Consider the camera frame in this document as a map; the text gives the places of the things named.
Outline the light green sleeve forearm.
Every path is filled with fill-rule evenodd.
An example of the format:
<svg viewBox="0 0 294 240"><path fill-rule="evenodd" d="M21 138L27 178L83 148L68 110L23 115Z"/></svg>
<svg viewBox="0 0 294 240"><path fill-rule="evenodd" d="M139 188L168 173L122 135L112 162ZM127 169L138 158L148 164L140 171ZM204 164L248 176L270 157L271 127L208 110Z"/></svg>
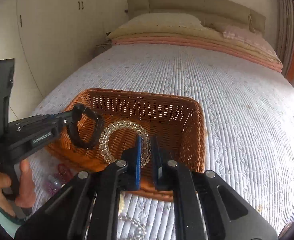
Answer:
<svg viewBox="0 0 294 240"><path fill-rule="evenodd" d="M6 232L10 239L14 239L18 228L24 225L25 222L26 219L11 217L0 207L0 229Z"/></svg>

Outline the left hand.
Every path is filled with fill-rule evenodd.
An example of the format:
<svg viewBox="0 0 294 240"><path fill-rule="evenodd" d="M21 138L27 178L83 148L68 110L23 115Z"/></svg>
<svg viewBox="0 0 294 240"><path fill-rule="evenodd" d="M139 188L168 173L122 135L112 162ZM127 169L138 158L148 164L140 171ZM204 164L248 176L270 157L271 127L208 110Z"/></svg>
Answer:
<svg viewBox="0 0 294 240"><path fill-rule="evenodd" d="M35 183L28 159L22 160L19 168L20 177L13 167L8 170L10 174L0 171L0 210L10 218L16 217L19 208L30 211L36 201Z"/></svg>

